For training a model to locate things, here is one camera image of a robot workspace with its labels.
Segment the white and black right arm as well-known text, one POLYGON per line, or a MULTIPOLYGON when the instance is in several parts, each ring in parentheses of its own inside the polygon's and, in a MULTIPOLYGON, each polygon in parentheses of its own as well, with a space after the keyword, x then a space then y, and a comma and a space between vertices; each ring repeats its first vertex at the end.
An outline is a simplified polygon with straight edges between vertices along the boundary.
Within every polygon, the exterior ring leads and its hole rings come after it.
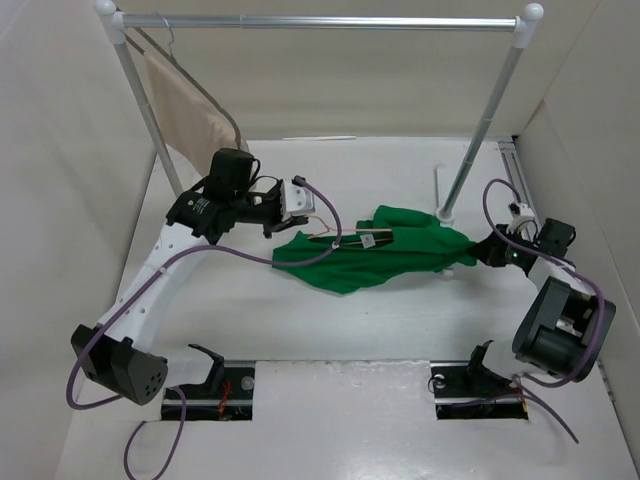
POLYGON ((515 358, 558 380, 581 382, 595 366, 617 307, 566 260, 575 236, 573 226, 555 219, 532 241, 499 224, 467 252, 490 267, 516 266, 536 286, 512 342, 515 358))

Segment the green t shirt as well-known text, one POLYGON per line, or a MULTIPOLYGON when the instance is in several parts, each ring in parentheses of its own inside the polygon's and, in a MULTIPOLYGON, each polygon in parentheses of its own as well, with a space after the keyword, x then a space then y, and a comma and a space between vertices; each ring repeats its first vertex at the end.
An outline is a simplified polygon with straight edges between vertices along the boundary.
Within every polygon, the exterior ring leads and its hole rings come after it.
POLYGON ((322 260, 296 267, 296 262, 319 256, 335 240, 333 236, 309 239, 309 234, 299 232, 273 250, 272 260, 279 270, 308 285, 340 295, 382 285, 405 273, 440 273, 458 264, 477 264, 467 254, 475 244, 472 240, 418 210, 381 205, 372 218, 358 221, 356 228, 389 228, 393 240, 369 249, 340 244, 322 260))

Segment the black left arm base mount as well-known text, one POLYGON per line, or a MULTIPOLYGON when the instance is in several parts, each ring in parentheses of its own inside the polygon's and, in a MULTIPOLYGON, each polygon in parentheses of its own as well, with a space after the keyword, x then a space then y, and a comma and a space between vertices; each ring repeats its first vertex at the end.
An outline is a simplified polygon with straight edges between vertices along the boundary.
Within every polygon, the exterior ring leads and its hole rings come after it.
POLYGON ((179 388, 186 399, 187 421, 251 421, 256 362, 225 360, 206 347, 191 343, 189 354, 172 358, 169 384, 183 380, 179 388))

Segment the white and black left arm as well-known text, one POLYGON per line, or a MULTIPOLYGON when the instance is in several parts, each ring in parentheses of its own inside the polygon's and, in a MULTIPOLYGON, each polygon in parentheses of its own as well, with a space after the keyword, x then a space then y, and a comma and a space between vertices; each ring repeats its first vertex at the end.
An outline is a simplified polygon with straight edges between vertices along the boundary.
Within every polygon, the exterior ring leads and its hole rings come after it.
POLYGON ((180 194, 166 215, 158 240, 124 294, 93 327, 71 336, 82 373, 116 399, 146 405, 178 371, 154 355, 156 331, 173 298, 208 247, 238 223, 259 225, 265 237, 303 225, 315 199, 302 178, 278 179, 266 192, 255 188, 261 168, 253 155, 236 149, 216 152, 210 171, 180 194))

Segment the pink wire hanger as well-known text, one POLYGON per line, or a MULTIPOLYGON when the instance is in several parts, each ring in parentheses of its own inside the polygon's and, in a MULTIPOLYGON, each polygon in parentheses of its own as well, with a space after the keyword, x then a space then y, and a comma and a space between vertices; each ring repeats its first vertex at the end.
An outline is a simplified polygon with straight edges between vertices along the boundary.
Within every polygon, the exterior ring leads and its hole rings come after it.
MULTIPOLYGON (((330 226, 319 216, 311 215, 310 219, 317 220, 323 227, 321 231, 309 234, 309 239, 338 235, 338 229, 330 226)), ((355 246, 360 244, 364 249, 373 248, 379 243, 387 243, 393 240, 393 231, 389 228, 356 228, 342 229, 341 245, 355 246)))

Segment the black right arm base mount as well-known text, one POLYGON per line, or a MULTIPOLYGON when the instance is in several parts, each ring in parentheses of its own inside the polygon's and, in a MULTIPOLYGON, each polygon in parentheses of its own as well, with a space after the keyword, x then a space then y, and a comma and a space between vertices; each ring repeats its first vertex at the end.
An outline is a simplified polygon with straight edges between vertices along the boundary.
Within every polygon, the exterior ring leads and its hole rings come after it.
POLYGON ((484 365, 493 341, 477 345, 468 360, 432 361, 427 388, 436 419, 527 420, 526 403, 511 381, 484 365))

